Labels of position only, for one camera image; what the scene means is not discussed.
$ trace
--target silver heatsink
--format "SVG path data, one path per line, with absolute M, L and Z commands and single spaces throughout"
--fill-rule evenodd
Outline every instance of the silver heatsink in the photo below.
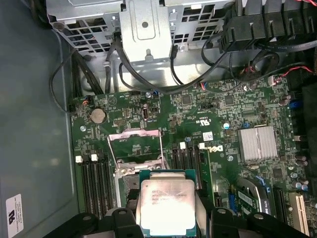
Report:
M 273 126 L 238 131 L 242 160 L 258 161 L 277 157 Z

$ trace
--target integrated circuit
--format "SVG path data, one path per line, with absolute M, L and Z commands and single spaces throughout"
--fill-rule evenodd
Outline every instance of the integrated circuit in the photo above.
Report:
M 190 105 L 192 104 L 192 98 L 190 95 L 183 95 L 182 96 L 182 104 L 183 105 Z
M 225 96 L 224 97 L 224 102 L 225 102 L 226 106 L 234 105 L 233 96 L 231 96 L 231 95 Z
M 282 179 L 283 178 L 283 172 L 281 168 L 275 168 L 273 169 L 273 176 L 275 179 Z

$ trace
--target screw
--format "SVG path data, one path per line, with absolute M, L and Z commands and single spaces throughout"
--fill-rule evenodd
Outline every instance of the screw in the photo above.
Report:
M 221 214 L 226 214 L 226 210 L 224 210 L 224 209 L 218 209 L 218 212 Z
M 90 219 L 91 219 L 91 217 L 89 217 L 89 216 L 83 218 L 84 221 L 88 221 Z
M 60 22 L 55 22 L 53 24 L 53 28 L 57 31 L 63 32 L 63 30 L 65 29 L 65 26 Z
M 233 161 L 233 156 L 232 156 L 232 155 L 229 155 L 229 156 L 227 157 L 227 160 L 230 161 L 230 162 Z
M 86 131 L 86 127 L 85 127 L 84 125 L 82 125 L 82 126 L 80 127 L 80 130 L 81 130 L 82 132 Z
M 254 217 L 259 219 L 259 220 L 263 220 L 264 219 L 264 217 L 261 214 L 255 214 Z
M 151 98 L 152 93 L 150 93 L 150 92 L 146 92 L 146 93 L 145 93 L 145 96 L 146 96 L 147 98 Z

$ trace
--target metal cpu bracket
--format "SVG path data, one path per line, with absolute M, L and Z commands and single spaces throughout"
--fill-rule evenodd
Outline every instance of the metal cpu bracket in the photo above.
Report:
M 158 137 L 160 145 L 160 155 L 157 160 L 145 161 L 142 164 L 137 164 L 135 162 L 123 163 L 122 160 L 116 160 L 111 142 L 115 140 L 127 139 L 131 136 L 140 136 L 140 137 Z M 140 128 L 136 129 L 127 129 L 124 130 L 121 134 L 112 134 L 107 137 L 108 145 L 115 164 L 114 172 L 114 186 L 115 186 L 115 196 L 118 207 L 121 207 L 121 198 L 120 198 L 120 188 L 119 188 L 119 179 L 123 176 L 134 175 L 140 170 L 158 170 L 165 169 L 164 156 L 163 156 L 163 147 L 160 130 L 144 130 Z

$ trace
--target white sticker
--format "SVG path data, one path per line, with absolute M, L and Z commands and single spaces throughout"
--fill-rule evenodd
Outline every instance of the white sticker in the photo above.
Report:
M 5 206 L 6 221 L 8 224 L 8 238 L 12 238 L 24 228 L 21 194 L 7 199 Z
M 203 139 L 204 139 L 204 141 L 211 141 L 211 140 L 213 140 L 212 131 L 210 131 L 210 132 L 204 132 L 204 133 L 203 133 Z
M 243 208 L 243 213 L 246 214 L 246 215 L 249 215 L 250 212 L 245 208 L 245 207 L 242 207 Z
M 239 197 L 245 201 L 246 203 L 248 203 L 249 205 L 253 206 L 253 202 L 252 202 L 252 199 L 250 199 L 249 197 L 247 197 L 246 195 L 244 195 L 243 193 L 239 192 L 238 191 L 238 195 Z

